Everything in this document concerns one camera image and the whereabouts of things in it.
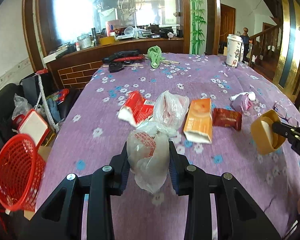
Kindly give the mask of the yellow plastic lid cup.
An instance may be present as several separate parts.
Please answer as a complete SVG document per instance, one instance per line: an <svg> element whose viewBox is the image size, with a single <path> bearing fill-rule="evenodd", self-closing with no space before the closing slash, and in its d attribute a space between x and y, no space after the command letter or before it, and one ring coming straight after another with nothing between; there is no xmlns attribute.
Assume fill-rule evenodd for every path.
<svg viewBox="0 0 300 240"><path fill-rule="evenodd" d="M272 124L281 121L277 113L271 109L259 116L250 126L251 135L261 155L275 152L285 142L285 137L273 132Z"/></svg>

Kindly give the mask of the clear plastic bag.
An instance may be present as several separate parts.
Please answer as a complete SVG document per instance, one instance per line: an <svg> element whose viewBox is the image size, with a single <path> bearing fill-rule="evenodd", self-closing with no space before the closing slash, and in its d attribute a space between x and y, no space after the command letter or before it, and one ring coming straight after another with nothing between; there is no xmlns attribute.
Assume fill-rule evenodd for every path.
<svg viewBox="0 0 300 240"><path fill-rule="evenodd" d="M169 139L177 136L190 100L168 90L159 95L149 120L142 122L127 138L127 155L139 188L157 193L166 181L170 163Z"/></svg>

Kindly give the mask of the white plastic bottle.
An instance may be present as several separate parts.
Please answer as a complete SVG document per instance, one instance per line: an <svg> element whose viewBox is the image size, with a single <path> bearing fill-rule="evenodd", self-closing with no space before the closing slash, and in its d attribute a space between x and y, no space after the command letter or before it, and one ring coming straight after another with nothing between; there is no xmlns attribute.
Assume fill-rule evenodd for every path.
<svg viewBox="0 0 300 240"><path fill-rule="evenodd" d="M230 101L235 101L240 96L247 96L250 101L255 101L256 100L256 94L252 91L250 91L250 92L241 92L241 93L232 95L232 96L230 96L229 99L230 99Z"/></svg>

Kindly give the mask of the crumpled purple wrapper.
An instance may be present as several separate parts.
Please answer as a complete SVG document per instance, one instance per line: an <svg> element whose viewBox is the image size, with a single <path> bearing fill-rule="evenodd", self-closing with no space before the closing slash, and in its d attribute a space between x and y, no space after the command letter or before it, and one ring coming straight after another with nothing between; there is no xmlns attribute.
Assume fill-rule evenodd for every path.
<svg viewBox="0 0 300 240"><path fill-rule="evenodd" d="M251 106L252 103L247 96L240 96L235 101L231 101L231 107L236 112L246 112Z"/></svg>

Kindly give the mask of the purple floral tablecloth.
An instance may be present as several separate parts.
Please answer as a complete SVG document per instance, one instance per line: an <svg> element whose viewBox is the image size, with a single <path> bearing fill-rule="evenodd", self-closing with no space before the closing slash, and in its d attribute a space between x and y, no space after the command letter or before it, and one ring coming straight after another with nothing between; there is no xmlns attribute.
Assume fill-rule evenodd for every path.
<svg viewBox="0 0 300 240"><path fill-rule="evenodd" d="M190 100L210 98L214 108L229 109L230 96L254 92L256 100L242 116L242 129L215 127L211 144L190 142L180 129L173 142L178 153L207 173L232 173L265 212L280 235L295 221L300 194L300 157L289 143L260 155L251 123L287 98L275 85L245 64L225 65L223 57L166 54L172 65L152 69L145 61L117 73L100 68L67 116L46 163L37 205L41 206L70 173L85 176L121 152L133 127L117 115L127 95L139 91L149 100L168 90Z"/></svg>

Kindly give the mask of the dark red snack wrapper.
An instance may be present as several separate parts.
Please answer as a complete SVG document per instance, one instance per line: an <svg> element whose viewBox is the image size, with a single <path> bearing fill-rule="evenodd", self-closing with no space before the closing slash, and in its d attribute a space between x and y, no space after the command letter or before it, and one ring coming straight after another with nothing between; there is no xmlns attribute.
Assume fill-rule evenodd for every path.
<svg viewBox="0 0 300 240"><path fill-rule="evenodd" d="M231 111L223 108L214 108L212 114L213 126L231 127L236 131L241 131L242 114L236 111Z"/></svg>

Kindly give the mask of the red plastic basket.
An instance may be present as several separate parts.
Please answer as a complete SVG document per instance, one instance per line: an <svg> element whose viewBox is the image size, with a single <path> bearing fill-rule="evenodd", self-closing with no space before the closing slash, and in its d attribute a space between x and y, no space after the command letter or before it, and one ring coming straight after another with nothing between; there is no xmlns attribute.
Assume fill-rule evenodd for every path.
<svg viewBox="0 0 300 240"><path fill-rule="evenodd" d="M10 211L35 211L46 162L27 134L13 136L0 151L0 203Z"/></svg>

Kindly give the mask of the wooden stair railing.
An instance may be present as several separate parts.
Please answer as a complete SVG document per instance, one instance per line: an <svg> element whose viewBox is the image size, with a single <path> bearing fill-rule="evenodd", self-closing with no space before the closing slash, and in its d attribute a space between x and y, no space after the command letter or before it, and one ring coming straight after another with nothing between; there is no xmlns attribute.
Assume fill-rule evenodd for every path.
<svg viewBox="0 0 300 240"><path fill-rule="evenodd" d="M248 66L275 64L279 61L282 43L282 25L271 26L249 38Z"/></svg>

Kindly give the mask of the orange carton box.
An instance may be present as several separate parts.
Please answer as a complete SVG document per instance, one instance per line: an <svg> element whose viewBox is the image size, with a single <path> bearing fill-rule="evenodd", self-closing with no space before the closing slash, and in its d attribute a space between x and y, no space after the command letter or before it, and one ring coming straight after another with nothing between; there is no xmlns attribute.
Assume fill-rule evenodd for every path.
<svg viewBox="0 0 300 240"><path fill-rule="evenodd" d="M186 139L194 143L211 144L212 127L211 100L193 100L183 130Z"/></svg>

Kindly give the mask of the white cartoon paper cup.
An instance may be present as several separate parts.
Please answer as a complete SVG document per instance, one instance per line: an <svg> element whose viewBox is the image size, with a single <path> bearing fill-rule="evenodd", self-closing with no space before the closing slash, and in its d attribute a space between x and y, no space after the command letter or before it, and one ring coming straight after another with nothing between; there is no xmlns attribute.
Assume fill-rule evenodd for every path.
<svg viewBox="0 0 300 240"><path fill-rule="evenodd" d="M240 36L229 34L227 36L227 55L226 64L230 67L237 67L242 62L244 53L244 44Z"/></svg>

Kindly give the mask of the red white lidded box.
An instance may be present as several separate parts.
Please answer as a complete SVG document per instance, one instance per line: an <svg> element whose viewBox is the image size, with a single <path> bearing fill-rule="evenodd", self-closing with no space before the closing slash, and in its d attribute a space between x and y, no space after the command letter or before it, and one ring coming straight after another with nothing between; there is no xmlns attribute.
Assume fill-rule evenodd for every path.
<svg viewBox="0 0 300 240"><path fill-rule="evenodd" d="M30 110L21 122L18 132L29 135L34 143L40 144L50 129L45 120L34 110Z"/></svg>

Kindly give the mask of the red white snack bag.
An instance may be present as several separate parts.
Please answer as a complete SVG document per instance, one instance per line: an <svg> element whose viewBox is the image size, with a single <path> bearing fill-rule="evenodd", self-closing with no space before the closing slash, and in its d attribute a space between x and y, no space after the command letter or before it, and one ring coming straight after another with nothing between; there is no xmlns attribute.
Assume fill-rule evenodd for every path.
<svg viewBox="0 0 300 240"><path fill-rule="evenodd" d="M138 127L153 116L154 105L154 101L145 99L139 91L133 91L119 110L118 118Z"/></svg>

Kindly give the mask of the wooden counter shelf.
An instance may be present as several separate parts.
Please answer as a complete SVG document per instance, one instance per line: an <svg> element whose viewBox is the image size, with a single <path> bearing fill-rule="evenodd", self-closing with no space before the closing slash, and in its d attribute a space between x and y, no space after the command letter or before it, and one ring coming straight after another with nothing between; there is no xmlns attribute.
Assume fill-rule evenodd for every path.
<svg viewBox="0 0 300 240"><path fill-rule="evenodd" d="M93 74L103 64L103 59L114 53L138 50L147 53L148 48L159 46L164 53L183 53L184 39L146 38L121 41L105 46L91 47L67 54L46 64L58 89L74 88L82 90Z"/></svg>

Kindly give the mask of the green cloth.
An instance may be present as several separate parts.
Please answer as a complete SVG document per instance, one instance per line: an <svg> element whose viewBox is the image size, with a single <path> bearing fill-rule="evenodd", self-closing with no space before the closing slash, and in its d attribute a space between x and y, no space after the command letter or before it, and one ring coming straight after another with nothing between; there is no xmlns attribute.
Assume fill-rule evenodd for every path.
<svg viewBox="0 0 300 240"><path fill-rule="evenodd" d="M151 61L151 67L157 69L159 64L165 58L162 56L162 51L159 46L152 46L147 50L147 57Z"/></svg>

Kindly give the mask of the black pouch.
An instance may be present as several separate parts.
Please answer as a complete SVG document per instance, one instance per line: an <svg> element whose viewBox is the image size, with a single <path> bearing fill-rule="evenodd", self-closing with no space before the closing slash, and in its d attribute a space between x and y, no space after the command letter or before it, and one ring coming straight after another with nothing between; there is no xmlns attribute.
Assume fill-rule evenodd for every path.
<svg viewBox="0 0 300 240"><path fill-rule="evenodd" d="M117 73L123 70L125 67L123 66L122 62L111 62L109 64L109 72L110 73Z"/></svg>

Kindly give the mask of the black red umbrella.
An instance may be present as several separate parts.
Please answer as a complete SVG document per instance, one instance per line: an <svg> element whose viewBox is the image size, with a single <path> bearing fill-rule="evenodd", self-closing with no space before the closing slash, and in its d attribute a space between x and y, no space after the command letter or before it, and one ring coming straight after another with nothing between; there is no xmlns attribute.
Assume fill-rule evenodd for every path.
<svg viewBox="0 0 300 240"><path fill-rule="evenodd" d="M140 57L143 59L143 55L140 54L139 50L126 50L113 53L112 55L105 57L102 62L111 63L113 61L117 61L118 59L123 59L123 61L125 61L125 58L130 59L131 57Z"/></svg>

